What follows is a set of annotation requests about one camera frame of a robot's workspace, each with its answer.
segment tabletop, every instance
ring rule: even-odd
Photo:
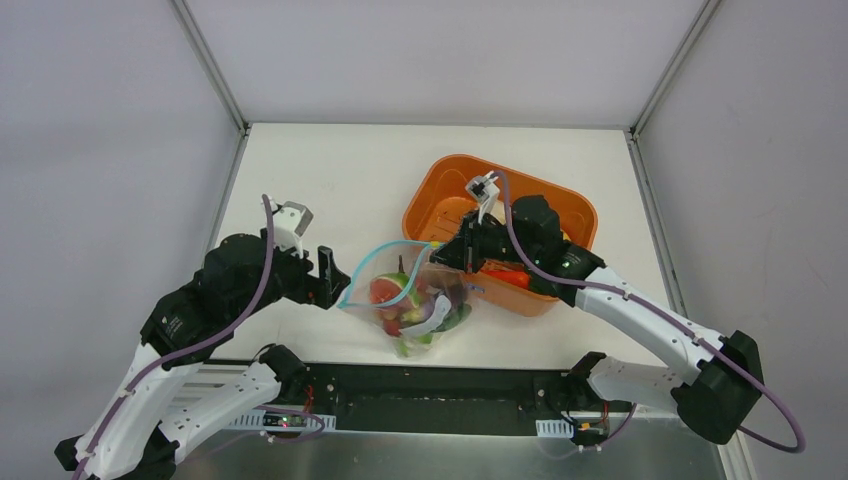
[[[465,153],[586,196],[598,214],[592,251],[658,303],[665,288],[624,133],[502,127],[254,124],[218,242],[264,227],[261,195],[307,205],[304,247],[333,249],[350,274],[378,245],[403,238],[401,219],[427,171]],[[265,344],[310,362],[562,369],[589,351],[659,365],[603,320],[564,303],[535,318],[478,302],[421,357],[401,359],[385,333],[338,308],[281,300],[251,316],[215,358],[249,359]]]

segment purple cable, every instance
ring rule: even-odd
[[[178,358],[182,358],[186,355],[191,355],[194,352],[199,350],[203,350],[204,348],[214,345],[217,342],[220,342],[224,338],[226,338],[229,334],[233,333],[239,325],[244,323],[247,320],[247,317],[253,313],[253,309],[256,308],[256,304],[259,303],[259,300],[262,298],[262,293],[265,291],[265,286],[268,284],[268,277],[271,276],[271,263],[274,258],[274,213],[271,211],[271,201],[268,199],[267,195],[262,195],[262,203],[265,205],[265,225],[266,230],[268,232],[268,241],[265,245],[265,265],[262,267],[262,276],[259,278],[259,285],[256,286],[256,293],[253,294],[253,298],[250,299],[250,303],[247,304],[244,311],[241,312],[241,315],[236,318],[236,320],[230,324],[229,327],[221,330],[217,334],[209,337],[208,339],[196,343],[190,347],[183,348],[181,350],[177,350],[176,352],[171,352],[164,357],[159,358],[150,363],[150,365],[144,367],[138,374],[133,377],[132,380],[127,384],[124,389],[128,392],[133,392],[135,387],[144,380],[150,372],[159,368],[165,363],[176,360]],[[118,410],[121,408],[121,405],[124,404],[124,401],[127,397],[118,397],[115,400],[115,403],[109,407],[109,410],[106,412],[106,415],[103,416],[103,421],[100,422],[100,425],[97,426],[97,430],[94,431],[94,435],[91,437],[91,441],[88,443],[85,451],[89,453],[93,453],[94,449],[97,447],[97,443],[103,437],[103,433],[106,431],[106,427],[109,426],[109,423],[118,413]],[[77,465],[76,470],[74,471],[74,475],[71,477],[71,480],[79,480],[85,471],[85,466],[88,463],[89,457],[85,457],[82,461]]]
[[[609,442],[611,442],[615,437],[618,436],[619,433],[621,433],[622,430],[624,430],[624,427],[626,427],[627,424],[630,423],[630,420],[633,419],[633,415],[636,414],[636,404],[634,403],[632,405],[633,406],[630,407],[630,411],[627,412],[627,416],[624,417],[624,421],[621,422],[621,425],[619,425],[618,428],[616,428],[615,431],[612,432],[612,435],[607,437],[606,440],[604,440],[603,442],[601,442],[597,445],[593,445],[595,448],[605,447],[605,446],[609,445]],[[553,455],[549,454],[548,452],[546,452],[545,449],[543,449],[541,445],[538,445],[538,446],[539,446],[539,450],[542,452],[542,454],[544,454],[546,457],[550,458],[551,460],[565,460],[566,458],[568,458],[568,457],[570,457],[570,456],[572,456],[575,453],[580,451],[580,449],[578,448],[578,449],[575,449],[575,450],[572,450],[572,451],[566,453],[565,455],[561,455],[561,456],[556,457],[556,456],[553,456]]]
[[[612,285],[607,285],[605,283],[599,283],[599,282],[585,282],[585,281],[582,281],[582,280],[570,280],[570,279],[567,279],[567,278],[560,278],[560,277],[553,276],[549,273],[546,273],[542,269],[537,267],[530,260],[530,258],[527,256],[527,254],[524,253],[524,250],[521,248],[521,245],[518,243],[518,237],[515,235],[515,229],[513,228],[513,225],[512,225],[512,204],[510,202],[510,197],[509,197],[509,180],[506,178],[506,174],[502,171],[496,171],[496,172],[494,172],[494,175],[497,176],[497,177],[500,177],[501,181],[503,182],[503,194],[504,194],[503,203],[504,203],[504,206],[505,206],[504,213],[506,214],[506,228],[507,228],[507,232],[509,233],[509,239],[512,242],[512,246],[515,248],[516,253],[518,253],[518,256],[521,257],[521,260],[524,262],[525,265],[527,265],[527,268],[529,268],[533,273],[535,273],[536,275],[542,277],[543,279],[545,279],[549,282],[559,283],[559,284],[562,284],[562,285],[572,285],[572,286],[575,286],[575,287],[596,288],[598,290],[604,290],[604,291],[607,291],[607,292],[611,292],[611,293],[614,293],[614,294],[622,296],[622,297],[626,295],[626,292],[624,290],[622,290],[618,287],[614,287]],[[646,300],[644,298],[639,297],[638,295],[631,294],[628,298],[633,300],[634,302],[638,303],[642,307],[648,309],[649,311],[653,312],[654,314],[656,314],[658,317],[662,318],[663,320],[667,321],[674,328],[680,330],[684,335],[686,335],[687,337],[692,339],[698,345],[701,345],[702,347],[704,347],[708,352],[713,354],[713,356],[715,356],[716,358],[721,360],[725,365],[730,367],[731,370],[733,370],[734,372],[739,374],[739,376],[741,376],[747,382],[749,382],[751,385],[753,385],[754,388],[756,388],[757,390],[760,391],[760,393],[765,395],[765,397],[768,398],[775,407],[777,407],[777,409],[780,411],[780,413],[783,415],[783,417],[786,418],[786,421],[789,423],[790,428],[792,428],[792,433],[795,435],[795,441],[797,442],[797,444],[794,447],[790,447],[788,445],[783,445],[782,443],[778,443],[778,442],[775,442],[774,440],[768,439],[768,438],[760,435],[759,433],[752,432],[751,430],[749,430],[749,429],[747,429],[743,426],[739,427],[740,431],[742,431],[743,433],[747,434],[748,436],[750,436],[751,438],[753,438],[755,440],[758,440],[758,441],[760,441],[760,442],[762,442],[762,443],[764,443],[764,444],[766,444],[766,445],[768,445],[772,448],[775,448],[775,449],[783,451],[783,452],[801,453],[807,448],[807,439],[804,437],[804,432],[801,431],[801,425],[798,423],[798,420],[795,418],[795,416],[792,415],[792,412],[789,411],[789,407],[785,403],[783,403],[783,401],[780,400],[774,392],[772,392],[768,387],[763,385],[762,382],[760,382],[759,380],[754,378],[753,375],[746,372],[742,367],[737,365],[736,362],[727,358],[727,356],[725,354],[721,353],[721,351],[719,349],[710,345],[709,342],[698,342],[697,338],[695,336],[695,332],[693,332],[691,329],[689,329],[686,325],[683,325],[682,323],[678,322],[677,319],[675,319],[674,317],[672,317],[671,315],[666,313],[662,308],[654,305],[653,303],[649,302],[648,300]]]
[[[269,437],[269,438],[273,439],[273,441],[275,443],[305,442],[305,441],[311,440],[311,439],[317,437],[318,435],[320,435],[321,433],[323,433],[324,429],[327,427],[326,424],[324,423],[324,420],[321,417],[319,417],[318,415],[314,415],[312,413],[306,412],[306,411],[289,410],[289,409],[286,409],[286,408],[270,407],[270,406],[266,406],[266,405],[262,405],[262,406],[259,406],[259,407],[256,407],[256,408],[257,408],[257,410],[266,410],[266,411],[269,411],[269,412],[281,413],[283,415],[305,417],[305,418],[308,418],[308,419],[314,421],[315,423],[317,423],[319,425],[318,430],[316,430],[314,432],[309,432],[305,435],[301,434],[301,435],[294,437],[294,438],[277,438],[277,437],[273,437],[273,436]],[[242,439],[245,439],[245,438],[247,438],[251,435],[261,435],[261,432],[258,433],[258,434],[257,434],[257,432],[243,433],[243,434],[241,434],[241,435],[239,435],[239,436],[237,436],[237,437],[235,437],[235,438],[233,438],[233,439],[231,439],[227,442],[224,442],[221,445],[218,445],[217,447],[213,448],[212,450],[204,453],[203,455],[201,455],[199,457],[186,459],[186,462],[196,462],[198,460],[202,460],[204,458],[207,458],[211,455],[214,455],[214,454],[220,452],[221,450],[224,450],[224,449],[230,447],[231,445],[233,445],[233,444],[235,444],[235,443],[241,441]]]

